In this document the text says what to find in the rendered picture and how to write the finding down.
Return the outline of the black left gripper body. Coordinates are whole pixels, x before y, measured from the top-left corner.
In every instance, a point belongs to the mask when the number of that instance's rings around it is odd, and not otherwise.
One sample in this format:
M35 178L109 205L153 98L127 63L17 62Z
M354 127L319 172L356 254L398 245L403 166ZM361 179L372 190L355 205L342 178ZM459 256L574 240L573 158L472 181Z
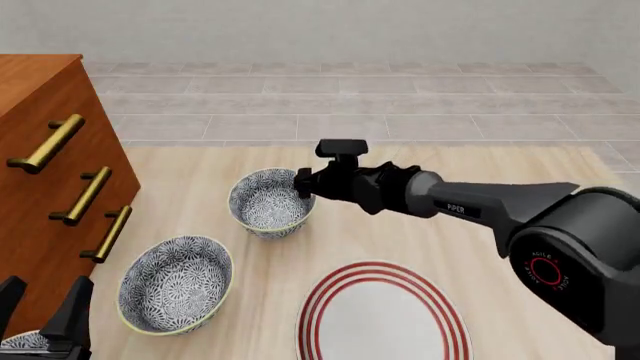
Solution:
M0 360L90 360L92 341L49 341L46 350L0 349Z

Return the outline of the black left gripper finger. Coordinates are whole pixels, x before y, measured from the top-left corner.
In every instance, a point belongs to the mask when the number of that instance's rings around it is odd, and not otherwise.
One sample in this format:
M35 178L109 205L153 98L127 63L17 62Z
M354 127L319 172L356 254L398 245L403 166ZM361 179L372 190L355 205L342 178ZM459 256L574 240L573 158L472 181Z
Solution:
M5 332L13 312L25 293L27 284L11 275L0 284L0 332Z
M50 344L90 344L89 311L94 283L79 276L62 305L40 330Z

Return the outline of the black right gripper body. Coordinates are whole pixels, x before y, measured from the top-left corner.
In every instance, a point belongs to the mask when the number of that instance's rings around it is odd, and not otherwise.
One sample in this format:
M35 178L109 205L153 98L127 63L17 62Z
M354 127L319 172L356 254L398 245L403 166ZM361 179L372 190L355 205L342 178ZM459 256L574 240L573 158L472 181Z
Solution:
M293 187L297 194L299 189L308 189L317 197L356 203L353 179L357 170L358 167L326 167L313 173L310 167L300 168L294 176Z

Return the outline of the wooden cabinet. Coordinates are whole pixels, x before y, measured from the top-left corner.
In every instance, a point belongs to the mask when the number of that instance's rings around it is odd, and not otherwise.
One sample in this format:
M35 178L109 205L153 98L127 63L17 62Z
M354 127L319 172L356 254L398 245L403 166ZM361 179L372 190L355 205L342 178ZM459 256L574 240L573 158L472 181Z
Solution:
M79 114L85 125L37 175L9 168L54 130L48 123ZM75 227L51 221L75 203L88 181L82 173L110 167L112 175ZM0 338L40 329L81 275L98 263L80 258L102 242L109 211L131 206L140 183L78 55L0 55L0 282L26 282Z

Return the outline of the large patterned bowl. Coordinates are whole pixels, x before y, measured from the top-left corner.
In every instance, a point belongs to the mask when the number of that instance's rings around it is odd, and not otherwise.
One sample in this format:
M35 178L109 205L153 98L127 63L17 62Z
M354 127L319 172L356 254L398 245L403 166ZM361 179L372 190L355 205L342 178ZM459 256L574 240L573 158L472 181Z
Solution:
M119 317L143 335L186 335L205 326L230 293L234 264L227 248L206 236L177 236L144 251L117 294Z

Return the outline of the white plate with red rings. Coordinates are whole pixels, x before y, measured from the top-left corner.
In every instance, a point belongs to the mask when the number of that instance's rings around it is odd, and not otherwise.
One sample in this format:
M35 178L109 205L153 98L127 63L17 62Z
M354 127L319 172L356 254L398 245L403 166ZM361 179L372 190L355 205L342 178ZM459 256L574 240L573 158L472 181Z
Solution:
M295 327L297 360L475 360L463 318L435 284L382 260L318 281Z

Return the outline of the small patterned bowl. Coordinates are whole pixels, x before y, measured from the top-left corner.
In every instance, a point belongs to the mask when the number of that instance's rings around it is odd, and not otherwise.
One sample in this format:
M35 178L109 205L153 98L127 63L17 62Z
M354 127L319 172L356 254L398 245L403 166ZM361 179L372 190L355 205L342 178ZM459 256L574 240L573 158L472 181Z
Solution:
M295 176L295 170L281 167L247 174L229 193L232 217L261 239L281 239L295 233L306 223L316 202L315 197L299 197Z

